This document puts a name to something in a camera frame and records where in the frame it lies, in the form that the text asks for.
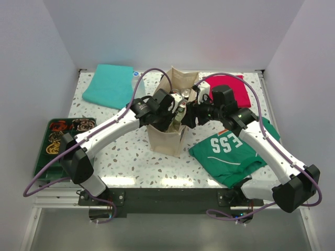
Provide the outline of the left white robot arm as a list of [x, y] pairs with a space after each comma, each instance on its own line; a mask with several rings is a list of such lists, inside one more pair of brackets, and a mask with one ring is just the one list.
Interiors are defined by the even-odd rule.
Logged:
[[142, 126], [151, 125], [166, 131], [181, 100], [178, 94], [159, 89], [153, 96], [133, 99], [126, 108], [93, 129], [75, 137], [67, 133], [60, 143], [60, 165], [74, 184], [90, 193], [90, 199], [96, 205], [105, 204], [107, 186], [94, 173], [92, 160], [95, 155], [119, 137]]

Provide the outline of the beige canvas bag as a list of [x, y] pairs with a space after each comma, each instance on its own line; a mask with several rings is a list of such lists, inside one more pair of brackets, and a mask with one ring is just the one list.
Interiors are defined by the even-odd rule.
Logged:
[[[198, 80], [199, 72], [184, 73], [175, 68], [171, 68], [167, 71], [167, 76], [162, 77], [156, 90], [159, 90], [160, 88], [167, 92], [171, 88], [183, 90], [185, 88], [191, 88]], [[180, 129], [177, 132], [171, 130], [168, 132], [161, 132], [155, 127], [148, 125], [147, 133], [150, 149], [154, 152], [179, 157], [188, 131], [189, 128], [185, 125], [180, 126]]]

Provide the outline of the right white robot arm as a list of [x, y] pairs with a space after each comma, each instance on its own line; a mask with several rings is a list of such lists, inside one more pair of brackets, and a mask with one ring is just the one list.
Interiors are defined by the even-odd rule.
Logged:
[[210, 87], [204, 82], [193, 90], [196, 99], [187, 103], [183, 125], [194, 128], [215, 120], [224, 130], [197, 143], [189, 153], [231, 190], [231, 201], [241, 206], [251, 199], [273, 201], [291, 213], [320, 194], [319, 169], [290, 154], [260, 115], [239, 108], [229, 86]]

